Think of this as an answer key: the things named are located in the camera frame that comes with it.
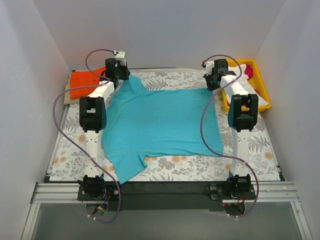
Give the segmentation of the turquoise t shirt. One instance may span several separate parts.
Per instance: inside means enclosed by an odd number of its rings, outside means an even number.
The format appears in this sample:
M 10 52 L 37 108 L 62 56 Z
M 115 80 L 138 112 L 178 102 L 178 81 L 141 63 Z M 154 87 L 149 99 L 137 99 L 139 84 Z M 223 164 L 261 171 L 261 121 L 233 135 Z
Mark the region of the turquoise t shirt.
M 212 93 L 205 88 L 148 90 L 130 76 L 106 108 L 102 146 L 121 184 L 146 157 L 215 156 L 224 151 Z

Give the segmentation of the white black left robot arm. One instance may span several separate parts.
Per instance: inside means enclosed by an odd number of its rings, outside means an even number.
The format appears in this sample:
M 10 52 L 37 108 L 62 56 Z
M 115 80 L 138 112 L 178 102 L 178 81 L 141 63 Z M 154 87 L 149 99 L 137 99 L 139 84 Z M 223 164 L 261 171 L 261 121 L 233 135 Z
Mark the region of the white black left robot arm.
M 130 71 L 125 60 L 125 52 L 119 51 L 115 57 L 105 60 L 105 71 L 99 76 L 99 86 L 88 96 L 79 100 L 79 123 L 84 131 L 86 161 L 83 181 L 80 184 L 85 194 L 95 200 L 106 196 L 103 171 L 98 167 L 102 159 L 102 134 L 107 124 L 105 102 L 119 85 L 120 80 L 128 80 Z

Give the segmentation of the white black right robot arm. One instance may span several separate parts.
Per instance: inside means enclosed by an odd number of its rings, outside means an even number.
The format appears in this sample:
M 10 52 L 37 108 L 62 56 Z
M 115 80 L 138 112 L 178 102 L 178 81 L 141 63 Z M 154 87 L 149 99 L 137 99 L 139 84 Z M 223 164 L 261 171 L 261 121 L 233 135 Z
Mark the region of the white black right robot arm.
M 205 69 L 204 79 L 207 89 L 219 93 L 224 91 L 230 96 L 227 123 L 231 128 L 233 150 L 229 176 L 226 181 L 210 185 L 208 192 L 212 200 L 234 200 L 243 203 L 249 193 L 254 192 L 251 176 L 255 173 L 248 164 L 249 140 L 258 121 L 258 96 L 249 93 L 238 82 L 241 74 L 229 69 L 227 56 L 219 59 L 206 59 L 201 66 Z

